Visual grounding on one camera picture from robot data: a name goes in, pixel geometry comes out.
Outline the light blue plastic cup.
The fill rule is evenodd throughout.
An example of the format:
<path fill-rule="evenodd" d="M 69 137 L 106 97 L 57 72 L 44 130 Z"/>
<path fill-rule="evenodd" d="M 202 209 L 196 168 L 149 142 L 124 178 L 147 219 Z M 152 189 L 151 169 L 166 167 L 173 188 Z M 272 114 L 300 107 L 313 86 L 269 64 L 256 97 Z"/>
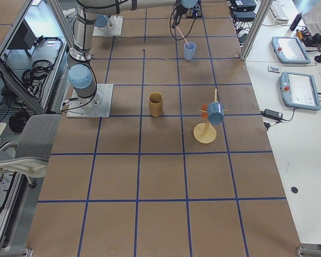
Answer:
<path fill-rule="evenodd" d="M 196 51 L 196 44 L 194 42 L 186 42 L 184 44 L 184 59 L 190 61 L 194 58 Z"/>

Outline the blue cup on stand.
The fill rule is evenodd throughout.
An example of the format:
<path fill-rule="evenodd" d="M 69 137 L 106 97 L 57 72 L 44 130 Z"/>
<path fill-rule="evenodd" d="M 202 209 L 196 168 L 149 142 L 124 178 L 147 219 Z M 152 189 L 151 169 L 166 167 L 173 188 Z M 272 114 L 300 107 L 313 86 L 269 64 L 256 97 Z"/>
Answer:
<path fill-rule="evenodd" d="M 219 102 L 212 102 L 207 106 L 208 121 L 213 125 L 218 125 L 224 120 L 224 107 Z"/>

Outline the wooden cup tree stand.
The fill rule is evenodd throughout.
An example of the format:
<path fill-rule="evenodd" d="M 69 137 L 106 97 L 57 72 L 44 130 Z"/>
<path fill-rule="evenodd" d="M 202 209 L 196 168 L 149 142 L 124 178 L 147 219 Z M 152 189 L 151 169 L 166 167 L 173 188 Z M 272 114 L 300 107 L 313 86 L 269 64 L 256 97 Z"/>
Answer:
<path fill-rule="evenodd" d="M 213 102 L 219 102 L 217 99 L 217 89 L 215 89 L 215 96 Z M 209 144 L 212 143 L 216 137 L 217 137 L 217 131 L 213 124 L 211 124 L 208 121 L 208 115 L 207 115 L 207 106 L 208 104 L 204 104 L 201 107 L 201 117 L 206 118 L 207 121 L 205 123 L 199 123 L 197 124 L 193 129 L 193 135 L 195 139 L 203 144 Z"/>

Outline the bamboo chopstick holder cylinder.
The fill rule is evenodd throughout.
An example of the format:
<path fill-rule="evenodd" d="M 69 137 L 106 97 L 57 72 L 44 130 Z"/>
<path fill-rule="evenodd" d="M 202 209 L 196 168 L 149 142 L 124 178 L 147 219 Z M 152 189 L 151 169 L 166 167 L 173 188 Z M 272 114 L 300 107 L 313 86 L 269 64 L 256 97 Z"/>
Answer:
<path fill-rule="evenodd" d="M 163 95 L 160 92 L 152 92 L 148 97 L 149 113 L 153 117 L 163 114 Z"/>

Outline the white keyboard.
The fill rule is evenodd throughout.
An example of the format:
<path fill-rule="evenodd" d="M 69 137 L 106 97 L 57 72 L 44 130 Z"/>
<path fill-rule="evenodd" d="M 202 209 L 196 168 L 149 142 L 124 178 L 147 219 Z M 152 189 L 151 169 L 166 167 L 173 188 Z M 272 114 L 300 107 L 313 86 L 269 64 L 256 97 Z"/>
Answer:
<path fill-rule="evenodd" d="M 287 24 L 289 22 L 289 18 L 283 11 L 282 5 L 279 1 L 272 1 L 269 8 L 269 14 L 272 20 L 276 23 Z"/>

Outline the small white label card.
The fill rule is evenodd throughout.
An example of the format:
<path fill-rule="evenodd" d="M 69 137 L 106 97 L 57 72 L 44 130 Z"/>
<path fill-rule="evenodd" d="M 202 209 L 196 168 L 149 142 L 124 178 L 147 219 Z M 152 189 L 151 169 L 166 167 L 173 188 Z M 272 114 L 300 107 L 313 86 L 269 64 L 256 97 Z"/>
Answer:
<path fill-rule="evenodd" d="M 269 72 L 273 72 L 273 73 L 280 73 L 281 72 L 280 68 L 276 67 L 276 66 L 268 66 L 267 70 Z"/>

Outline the upper teach pendant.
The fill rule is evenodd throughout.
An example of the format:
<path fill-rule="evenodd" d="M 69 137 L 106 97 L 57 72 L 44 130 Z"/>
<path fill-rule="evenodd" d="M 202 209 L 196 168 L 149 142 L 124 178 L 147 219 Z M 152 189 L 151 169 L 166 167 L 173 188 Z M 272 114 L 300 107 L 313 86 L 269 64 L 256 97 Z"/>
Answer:
<path fill-rule="evenodd" d="M 297 37 L 277 37 L 271 39 L 275 55 L 283 64 L 310 64 L 301 41 Z"/>

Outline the teach pendant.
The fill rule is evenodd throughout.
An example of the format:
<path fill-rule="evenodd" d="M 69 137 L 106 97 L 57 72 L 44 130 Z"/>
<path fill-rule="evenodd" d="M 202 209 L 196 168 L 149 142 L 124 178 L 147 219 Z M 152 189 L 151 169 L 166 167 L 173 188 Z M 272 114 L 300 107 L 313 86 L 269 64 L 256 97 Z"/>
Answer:
<path fill-rule="evenodd" d="M 310 64 L 301 41 L 297 37 L 277 37 L 271 39 L 275 55 L 283 64 Z"/>
<path fill-rule="evenodd" d="M 280 91 L 287 107 L 314 111 L 321 109 L 315 80 L 310 74 L 282 72 Z"/>

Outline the black power brick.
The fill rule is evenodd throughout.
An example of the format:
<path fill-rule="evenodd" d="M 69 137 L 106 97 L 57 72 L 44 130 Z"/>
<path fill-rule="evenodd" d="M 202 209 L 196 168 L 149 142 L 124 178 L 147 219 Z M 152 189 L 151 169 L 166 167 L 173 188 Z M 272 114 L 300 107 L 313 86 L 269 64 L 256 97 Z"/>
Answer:
<path fill-rule="evenodd" d="M 282 121 L 282 118 L 283 118 L 283 113 L 270 110 L 270 109 L 264 109 L 263 111 L 261 111 L 261 114 L 265 118 L 269 118 L 277 121 Z"/>

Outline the lower teach pendant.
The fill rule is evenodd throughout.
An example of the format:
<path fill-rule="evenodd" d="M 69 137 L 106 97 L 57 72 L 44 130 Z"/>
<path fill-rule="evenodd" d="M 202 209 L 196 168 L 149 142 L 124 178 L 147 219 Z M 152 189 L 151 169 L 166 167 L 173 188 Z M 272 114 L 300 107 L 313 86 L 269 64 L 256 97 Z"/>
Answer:
<path fill-rule="evenodd" d="M 287 107 L 314 111 L 321 109 L 315 80 L 310 74 L 282 72 L 280 91 Z"/>

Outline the brown paper table cover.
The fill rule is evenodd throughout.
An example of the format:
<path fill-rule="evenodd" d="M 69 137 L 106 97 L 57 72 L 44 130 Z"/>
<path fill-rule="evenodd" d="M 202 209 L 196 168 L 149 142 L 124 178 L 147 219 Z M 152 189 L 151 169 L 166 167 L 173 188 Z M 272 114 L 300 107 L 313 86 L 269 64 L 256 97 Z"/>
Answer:
<path fill-rule="evenodd" d="M 94 38 L 107 119 L 60 122 L 27 247 L 34 256 L 295 256 L 299 240 L 225 1 L 171 38 L 170 7 L 124 12 L 121 37 Z M 227 110 L 198 142 L 201 107 Z M 148 97 L 163 95 L 163 114 Z"/>

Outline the grey office chair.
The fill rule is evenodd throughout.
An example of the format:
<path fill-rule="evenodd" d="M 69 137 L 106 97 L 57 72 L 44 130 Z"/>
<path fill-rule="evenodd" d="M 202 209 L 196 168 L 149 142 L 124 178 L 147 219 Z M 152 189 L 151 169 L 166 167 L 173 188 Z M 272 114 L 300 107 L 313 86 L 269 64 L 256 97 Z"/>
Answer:
<path fill-rule="evenodd" d="M 34 115 L 27 121 L 18 143 L 7 142 L 0 147 L 0 174 L 17 172 L 24 175 L 30 188 L 35 178 L 43 178 L 57 134 L 61 115 Z"/>

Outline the aluminium frame post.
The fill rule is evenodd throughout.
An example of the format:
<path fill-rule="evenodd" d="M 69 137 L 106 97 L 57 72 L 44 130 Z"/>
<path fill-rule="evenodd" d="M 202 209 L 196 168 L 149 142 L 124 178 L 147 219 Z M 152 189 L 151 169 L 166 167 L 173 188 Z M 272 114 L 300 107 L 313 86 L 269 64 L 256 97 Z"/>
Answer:
<path fill-rule="evenodd" d="M 255 42 L 257 33 L 259 32 L 260 27 L 262 26 L 262 23 L 270 9 L 271 4 L 272 0 L 263 0 L 260 2 L 256 17 L 240 52 L 240 59 L 242 61 L 245 61 L 247 59 L 252 49 L 253 43 Z"/>

